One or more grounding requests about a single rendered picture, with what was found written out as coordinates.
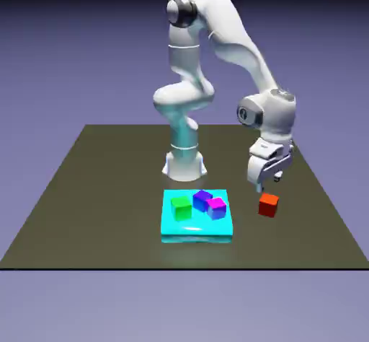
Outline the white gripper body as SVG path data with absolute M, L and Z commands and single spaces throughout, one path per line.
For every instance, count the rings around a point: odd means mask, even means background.
M 285 150 L 282 144 L 254 144 L 249 149 L 247 180 L 252 184 L 264 183 L 276 172 L 283 170 L 292 162 L 291 149 Z

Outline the small red cube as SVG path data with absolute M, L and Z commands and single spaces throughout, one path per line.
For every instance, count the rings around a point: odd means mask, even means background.
M 274 218 L 277 212 L 279 197 L 269 193 L 263 193 L 259 198 L 258 214 Z

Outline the small magenta cube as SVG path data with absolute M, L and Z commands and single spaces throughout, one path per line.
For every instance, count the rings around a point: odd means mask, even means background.
M 222 219 L 227 212 L 227 205 L 221 197 L 213 197 L 206 200 L 207 214 L 212 220 Z

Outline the small blue cube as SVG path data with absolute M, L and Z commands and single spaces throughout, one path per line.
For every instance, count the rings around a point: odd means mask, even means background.
M 194 209 L 197 209 L 201 212 L 208 211 L 208 200 L 213 198 L 213 194 L 205 191 L 199 190 L 195 194 L 192 195 L 192 206 Z

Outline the small green cube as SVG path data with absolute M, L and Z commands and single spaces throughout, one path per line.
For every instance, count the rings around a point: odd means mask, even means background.
M 173 197 L 171 199 L 171 210 L 177 222 L 192 218 L 192 203 L 188 196 Z

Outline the large cyan box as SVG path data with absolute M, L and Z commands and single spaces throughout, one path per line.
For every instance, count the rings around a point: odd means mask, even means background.
M 179 242 L 230 242 L 233 233 L 233 222 L 225 189 L 205 190 L 213 197 L 221 197 L 227 212 L 222 219 L 212 220 L 207 212 L 201 212 L 192 207 L 192 218 L 177 222 L 171 210 L 173 197 L 188 196 L 192 203 L 192 195 L 199 190 L 165 190 L 161 212 L 161 241 L 166 243 Z

